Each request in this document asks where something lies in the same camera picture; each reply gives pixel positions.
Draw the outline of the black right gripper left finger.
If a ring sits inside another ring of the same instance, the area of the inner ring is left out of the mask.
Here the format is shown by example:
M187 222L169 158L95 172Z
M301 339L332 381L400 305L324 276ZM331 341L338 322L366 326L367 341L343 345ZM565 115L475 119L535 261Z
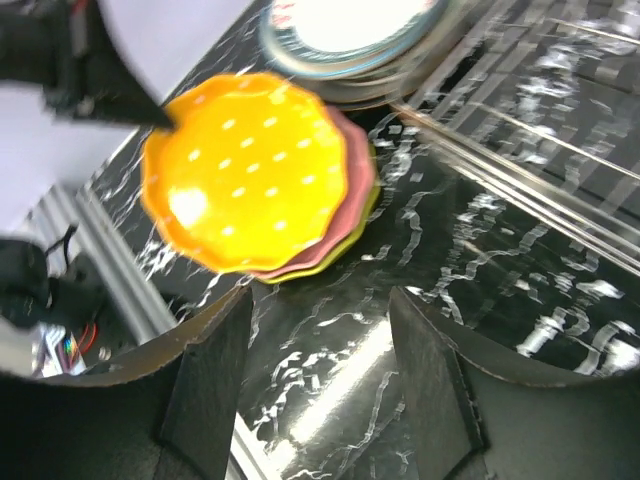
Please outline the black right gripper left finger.
M221 479L247 356L249 288L89 372L1 378L5 479Z

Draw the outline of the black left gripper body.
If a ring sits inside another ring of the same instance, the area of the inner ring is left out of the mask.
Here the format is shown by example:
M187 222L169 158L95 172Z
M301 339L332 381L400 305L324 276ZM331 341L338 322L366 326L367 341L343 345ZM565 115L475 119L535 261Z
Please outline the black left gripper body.
M97 50L107 39L97 1L3 1L1 80L39 87L55 113L106 113Z

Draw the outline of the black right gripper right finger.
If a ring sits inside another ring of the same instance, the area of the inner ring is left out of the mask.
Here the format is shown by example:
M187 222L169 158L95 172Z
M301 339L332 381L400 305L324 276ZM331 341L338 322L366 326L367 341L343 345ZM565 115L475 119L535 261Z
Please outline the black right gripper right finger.
M423 479L635 479L639 374L526 358L406 289L389 319Z

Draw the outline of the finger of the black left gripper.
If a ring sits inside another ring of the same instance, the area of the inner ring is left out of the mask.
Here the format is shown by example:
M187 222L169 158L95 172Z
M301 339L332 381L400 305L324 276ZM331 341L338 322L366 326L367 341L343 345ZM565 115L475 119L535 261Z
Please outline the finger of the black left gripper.
M90 29L77 58L82 119L172 128L173 119L125 65L104 30Z

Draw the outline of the yellow polka dot plate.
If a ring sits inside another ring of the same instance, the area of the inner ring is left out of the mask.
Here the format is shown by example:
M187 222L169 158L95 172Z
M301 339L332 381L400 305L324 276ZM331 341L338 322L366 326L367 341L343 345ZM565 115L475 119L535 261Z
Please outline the yellow polka dot plate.
M346 143L323 101L283 77L218 74L152 132L141 203L174 250L217 273L273 270L326 234L347 191Z

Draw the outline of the white plate green lettered rim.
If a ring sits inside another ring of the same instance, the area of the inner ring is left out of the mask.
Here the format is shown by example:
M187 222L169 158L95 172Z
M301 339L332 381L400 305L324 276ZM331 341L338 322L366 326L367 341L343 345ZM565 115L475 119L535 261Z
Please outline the white plate green lettered rim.
M271 1L259 39L287 74L333 80L369 72L414 46L450 1Z

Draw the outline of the pink polka dot plate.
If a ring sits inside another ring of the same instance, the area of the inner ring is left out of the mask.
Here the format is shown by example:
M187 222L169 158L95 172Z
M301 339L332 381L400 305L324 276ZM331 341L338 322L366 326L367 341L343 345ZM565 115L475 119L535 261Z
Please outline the pink polka dot plate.
M359 224L363 209L374 186L375 173L370 162L366 132L337 108L326 108L333 124L343 134L347 147L348 190L342 204L333 214L324 237L306 248L286 265L273 271L253 271L267 278L312 267L344 240Z

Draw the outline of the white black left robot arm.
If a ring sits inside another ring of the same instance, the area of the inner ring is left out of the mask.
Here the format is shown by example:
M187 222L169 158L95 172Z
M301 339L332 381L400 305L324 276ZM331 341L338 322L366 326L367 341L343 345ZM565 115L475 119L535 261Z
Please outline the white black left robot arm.
M46 107L73 121L156 127L175 122L126 66L97 1L38 1L1 9L1 80L41 89ZM1 240L1 314L20 329L36 324L11 306L48 307L47 254L26 240Z

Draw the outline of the stack of round plates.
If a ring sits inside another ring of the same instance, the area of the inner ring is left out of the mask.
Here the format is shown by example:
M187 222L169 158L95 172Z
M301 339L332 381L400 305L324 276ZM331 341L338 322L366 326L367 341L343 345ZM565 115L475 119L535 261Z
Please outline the stack of round plates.
M311 80L289 75L294 85L317 94L326 104L341 110L363 110L384 105L388 96L399 90L402 95L415 92L447 59L469 32L451 31L438 43L425 37L399 58L378 71L352 79Z

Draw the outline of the lime green polka dot plate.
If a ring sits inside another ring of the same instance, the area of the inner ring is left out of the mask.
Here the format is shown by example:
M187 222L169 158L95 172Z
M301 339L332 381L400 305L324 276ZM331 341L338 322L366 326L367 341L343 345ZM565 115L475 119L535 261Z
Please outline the lime green polka dot plate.
M301 270L294 270L288 273L278 275L273 278L267 278L263 274L252 273L251 276L253 278L255 278L257 281L264 284L278 284L278 283L287 282L287 281L298 279L298 278L309 277L309 276L319 274L324 270L326 270L327 268L329 268L333 263L335 263L361 238L367 226L367 221L369 219L369 216L376 205L378 196L381 191L377 160L376 160L376 148L372 143L369 143L368 147L369 147L370 162L373 166L374 173L375 173L375 181L374 181L374 186L372 187L369 197L367 199L367 203L365 204L365 207L363 209L363 213L357 227L344 240L342 240L337 246L335 246L328 254L326 254L321 261L317 262L312 267L301 269Z

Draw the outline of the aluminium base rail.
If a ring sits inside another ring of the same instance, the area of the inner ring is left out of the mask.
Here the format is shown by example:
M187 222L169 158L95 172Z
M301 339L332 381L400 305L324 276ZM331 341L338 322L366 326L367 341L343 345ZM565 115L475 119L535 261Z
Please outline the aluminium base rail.
M124 325L138 344L175 328L169 307L148 282L99 199L88 187L75 191L55 185L30 212L37 231L50 239L78 227L72 242L87 254L105 284Z

